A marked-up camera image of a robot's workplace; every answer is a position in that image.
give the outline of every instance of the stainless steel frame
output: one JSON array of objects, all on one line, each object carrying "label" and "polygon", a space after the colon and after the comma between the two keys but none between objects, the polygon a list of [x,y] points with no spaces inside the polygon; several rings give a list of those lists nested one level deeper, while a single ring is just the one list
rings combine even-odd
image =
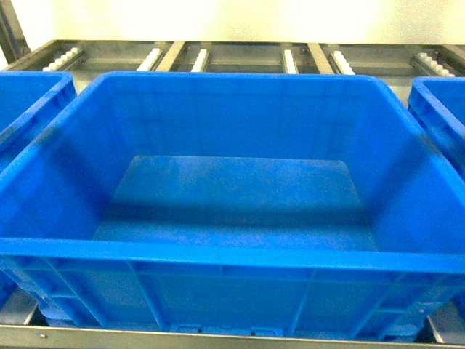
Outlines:
[{"label": "stainless steel frame", "polygon": [[0,0],[0,47],[8,63],[31,52],[11,0]]},{"label": "stainless steel frame", "polygon": [[463,349],[464,346],[0,325],[0,348]]}]

